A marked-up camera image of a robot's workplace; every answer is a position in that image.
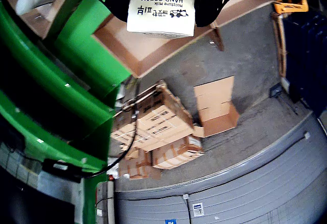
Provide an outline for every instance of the white bottle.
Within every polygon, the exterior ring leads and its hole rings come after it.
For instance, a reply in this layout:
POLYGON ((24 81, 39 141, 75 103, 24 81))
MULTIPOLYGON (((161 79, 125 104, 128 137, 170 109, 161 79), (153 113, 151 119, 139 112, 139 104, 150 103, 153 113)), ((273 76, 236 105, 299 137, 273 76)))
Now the white bottle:
POLYGON ((16 14, 23 15, 36 7, 53 1, 54 0, 18 0, 16 4, 16 14))

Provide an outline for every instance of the cardboard tray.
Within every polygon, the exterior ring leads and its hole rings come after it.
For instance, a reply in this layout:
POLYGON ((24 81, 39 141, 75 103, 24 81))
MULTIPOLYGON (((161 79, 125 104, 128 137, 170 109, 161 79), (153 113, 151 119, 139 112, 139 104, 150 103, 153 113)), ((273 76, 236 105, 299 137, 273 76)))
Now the cardboard tray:
MULTIPOLYGON (((15 10, 18 0, 7 0, 15 10)), ((72 13, 73 7, 81 0, 55 0, 20 16, 26 25, 42 39, 48 34, 57 34, 72 13)))
POLYGON ((130 33, 126 30, 126 23, 112 14, 94 32, 93 37, 135 77, 143 77, 184 47, 211 33, 213 29, 271 2, 272 0, 230 0, 210 26, 195 27, 193 37, 169 40, 130 33))

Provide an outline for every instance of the corrugated metal wall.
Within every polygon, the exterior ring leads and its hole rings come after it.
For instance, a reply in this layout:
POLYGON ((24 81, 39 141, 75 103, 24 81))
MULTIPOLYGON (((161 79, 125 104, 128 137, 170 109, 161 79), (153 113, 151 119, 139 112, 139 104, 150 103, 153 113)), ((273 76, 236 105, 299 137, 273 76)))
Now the corrugated metal wall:
POLYGON ((178 224, 189 224, 186 201, 181 197, 159 200, 119 201, 120 223, 154 224, 176 219, 178 224))
MULTIPOLYGON (((316 120, 311 118, 309 127, 309 139, 300 140, 273 161, 225 184, 190 194, 192 224, 314 222, 326 205, 327 138, 316 120), (197 203, 203 203, 202 217, 193 216, 192 204, 197 203)), ((142 201, 120 198, 120 223, 164 224, 166 219, 189 223, 184 201, 181 196, 142 201)))

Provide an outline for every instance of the stacked cardboard boxes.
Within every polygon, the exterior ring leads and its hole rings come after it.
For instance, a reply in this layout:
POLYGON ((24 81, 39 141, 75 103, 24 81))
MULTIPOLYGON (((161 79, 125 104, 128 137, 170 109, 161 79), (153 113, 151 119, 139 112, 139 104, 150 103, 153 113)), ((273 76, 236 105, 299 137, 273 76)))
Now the stacked cardboard boxes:
MULTIPOLYGON (((138 96, 137 132, 133 149, 120 162, 120 176, 130 179, 160 178, 160 169, 172 169, 204 154, 199 137, 207 137, 236 126, 239 114, 231 102, 234 77, 194 87, 201 126, 163 81, 138 96)), ((128 103, 116 114, 111 137, 126 150, 132 142, 135 124, 128 103)))
POLYGON ((152 167, 151 153, 144 150, 138 150, 136 159, 123 159, 119 163, 119 176, 129 174, 129 179, 153 178, 160 179, 160 169, 152 167))
MULTIPOLYGON (((168 90, 165 82, 158 82, 138 97, 139 115, 133 147, 148 152, 193 133, 191 115, 168 90)), ((114 118, 111 137, 122 145, 129 145, 134 135, 135 124, 131 123, 133 106, 124 107, 114 118)))

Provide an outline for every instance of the green metal panel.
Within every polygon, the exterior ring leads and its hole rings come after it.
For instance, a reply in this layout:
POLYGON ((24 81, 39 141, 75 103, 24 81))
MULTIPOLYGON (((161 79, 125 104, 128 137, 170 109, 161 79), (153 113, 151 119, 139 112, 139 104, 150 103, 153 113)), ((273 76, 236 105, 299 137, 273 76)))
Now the green metal panel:
POLYGON ((110 11, 98 0, 83 0, 55 42, 60 59, 99 98, 125 80, 130 72, 91 35, 110 11))
POLYGON ((113 109, 104 105, 61 72, 22 33, 4 9, 2 2, 0 3, 0 32, 0 40, 30 76, 65 107, 93 125, 94 129, 113 117, 113 109))
POLYGON ((64 160, 85 169, 96 171, 106 165, 106 161, 97 159, 81 152, 72 146, 52 136, 33 122, 22 112, 17 112, 16 106, 0 91, 0 113, 24 137, 25 153, 40 161, 45 158, 64 160))
POLYGON ((83 207, 83 223, 96 223, 96 187, 99 182, 106 182, 107 175, 102 174, 90 179, 84 179, 84 207, 83 207))

